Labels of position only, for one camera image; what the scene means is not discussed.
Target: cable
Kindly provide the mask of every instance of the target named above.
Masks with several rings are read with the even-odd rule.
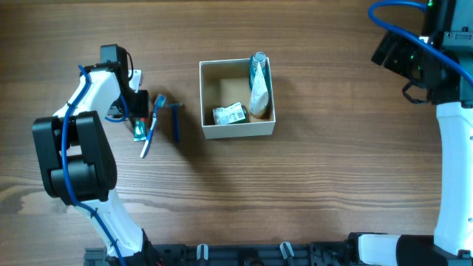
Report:
[[[368,16],[371,18],[375,24],[377,24],[379,27],[382,27],[390,32],[396,33],[398,35],[403,36],[404,38],[410,40],[414,44],[417,44],[420,48],[423,48],[430,54],[432,54],[435,58],[437,58],[439,61],[443,62],[445,65],[448,67],[453,68],[456,73],[460,74],[465,78],[466,82],[470,84],[470,86],[473,88],[473,77],[457,62],[453,61],[451,58],[448,56],[444,55],[442,52],[439,52],[436,50],[434,47],[426,44],[422,40],[420,40],[417,36],[414,34],[401,29],[400,27],[396,27],[394,25],[388,24],[379,18],[376,18],[374,15],[374,11],[378,7],[387,7],[387,6],[406,6],[406,7],[416,7],[419,10],[426,11],[427,6],[425,4],[420,4],[412,1],[397,1],[397,0],[386,0],[386,1],[380,1],[378,3],[374,3],[369,10],[368,10]]]
[[[128,117],[128,106],[126,105],[125,97],[123,95],[120,95],[120,100],[121,103],[123,104],[123,108],[125,109],[125,114],[123,114],[123,117],[120,119],[111,119],[110,117],[105,117],[105,120],[112,122],[112,123],[120,123],[126,121]]]
[[[135,68],[133,67],[132,55],[130,55],[129,52],[126,52],[126,54],[128,55],[128,57],[130,57],[130,64],[132,65],[132,75],[130,75],[130,76],[128,77],[128,81],[130,81],[130,80],[133,78],[133,72],[135,71]]]
[[[109,240],[112,242],[112,244],[115,248],[115,251],[117,252],[118,259],[120,260],[121,265],[126,266],[125,260],[121,256],[121,252],[120,252],[120,249],[118,248],[117,242],[113,239],[113,236],[110,234],[109,230],[107,229],[107,227],[103,223],[103,221],[100,218],[100,216],[98,215],[97,211],[90,208],[88,205],[85,205],[82,202],[80,202],[77,199],[77,197],[75,196],[75,192],[74,192],[74,189],[72,188],[72,183],[71,183],[70,176],[69,176],[69,169],[67,167],[67,129],[68,129],[67,125],[68,125],[68,121],[69,121],[69,117],[71,115],[71,112],[73,112],[74,109],[77,107],[77,105],[79,104],[81,99],[87,93],[87,90],[89,90],[90,84],[91,84],[91,81],[89,79],[89,76],[87,75],[86,70],[82,66],[79,66],[79,69],[81,70],[82,74],[84,75],[86,83],[85,83],[84,87],[82,88],[81,92],[79,92],[79,95],[74,99],[74,101],[71,104],[68,104],[69,108],[67,108],[66,114],[64,115],[64,122],[63,122],[63,125],[62,125],[62,138],[61,138],[62,158],[61,159],[62,159],[62,169],[63,169],[63,173],[64,173],[64,182],[66,183],[67,193],[69,194],[69,197],[71,198],[72,203],[74,205],[77,205],[77,206],[89,211],[90,215],[95,217],[98,224],[101,226],[103,232],[107,235]]]

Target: package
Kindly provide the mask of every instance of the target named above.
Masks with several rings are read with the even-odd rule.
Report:
[[[146,140],[146,124],[145,119],[137,119],[135,122],[135,137],[134,141],[144,141]]]
[[[215,108],[213,114],[216,125],[244,123],[246,121],[245,110],[240,102],[234,103],[225,108]]]
[[[257,64],[256,75],[254,77],[253,89],[251,90],[250,114],[255,118],[261,118],[266,113],[268,107],[269,94],[266,87],[265,76],[261,66]]]

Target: table surface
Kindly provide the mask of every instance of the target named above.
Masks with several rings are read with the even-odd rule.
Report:
[[[78,86],[78,64],[117,43],[143,89],[186,107],[171,113],[145,160],[125,123],[104,122],[117,190],[155,244],[306,243],[351,231],[431,234],[440,205],[441,144],[433,106],[401,94],[376,66],[383,37],[372,0],[163,1],[0,5],[0,265],[81,265],[103,245],[74,208],[43,189],[31,134]],[[418,32],[418,11],[380,16]],[[205,140],[199,62],[271,59],[272,136]]]

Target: cardboard box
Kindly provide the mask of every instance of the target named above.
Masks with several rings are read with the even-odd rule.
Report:
[[[252,117],[250,103],[250,58],[200,62],[200,115],[206,139],[246,137],[273,134],[276,124],[273,84],[269,58],[266,58],[266,85],[270,103],[263,118]],[[241,102],[247,112],[247,123],[215,125],[212,110]]]

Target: small package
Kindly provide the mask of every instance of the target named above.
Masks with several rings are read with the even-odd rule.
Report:
[[[145,119],[141,118],[135,122],[135,137],[134,141],[144,141],[146,140],[146,124]]]
[[[246,121],[245,110],[240,102],[225,108],[215,108],[213,113],[216,125],[244,123]]]

